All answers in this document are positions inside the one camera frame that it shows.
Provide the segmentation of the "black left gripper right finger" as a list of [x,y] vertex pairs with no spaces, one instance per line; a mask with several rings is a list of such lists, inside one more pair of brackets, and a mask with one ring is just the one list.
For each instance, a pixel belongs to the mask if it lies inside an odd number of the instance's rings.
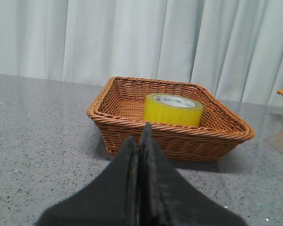
[[245,226],[237,214],[210,200],[175,169],[146,123],[140,140],[142,226]]

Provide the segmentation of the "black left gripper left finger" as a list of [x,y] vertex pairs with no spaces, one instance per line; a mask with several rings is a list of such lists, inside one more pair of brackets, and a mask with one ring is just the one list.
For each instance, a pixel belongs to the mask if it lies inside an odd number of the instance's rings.
[[138,153],[127,138],[111,163],[81,191],[46,209],[38,226],[137,225]]

